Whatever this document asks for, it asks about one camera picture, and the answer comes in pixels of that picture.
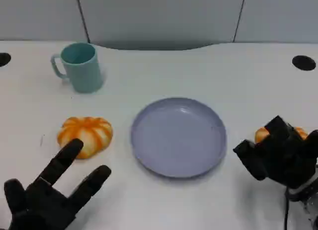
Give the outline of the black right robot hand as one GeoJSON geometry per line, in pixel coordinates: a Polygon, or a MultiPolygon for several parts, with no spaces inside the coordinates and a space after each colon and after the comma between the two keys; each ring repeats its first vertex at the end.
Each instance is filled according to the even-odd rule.
{"type": "Polygon", "coordinates": [[[292,189],[300,187],[316,172],[318,131],[303,139],[280,116],[265,129],[269,134],[262,141],[243,140],[233,151],[255,179],[269,178],[292,189]]]}

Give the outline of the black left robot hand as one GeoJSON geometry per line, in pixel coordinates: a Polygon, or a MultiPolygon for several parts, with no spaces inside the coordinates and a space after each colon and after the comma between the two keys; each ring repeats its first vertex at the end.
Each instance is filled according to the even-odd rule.
{"type": "Polygon", "coordinates": [[[49,162],[38,177],[23,188],[17,179],[4,183],[4,193],[11,212],[11,230],[65,230],[76,214],[101,189],[111,169],[101,165],[91,172],[66,197],[53,185],[71,166],[83,148],[80,139],[67,143],[49,162]]]}

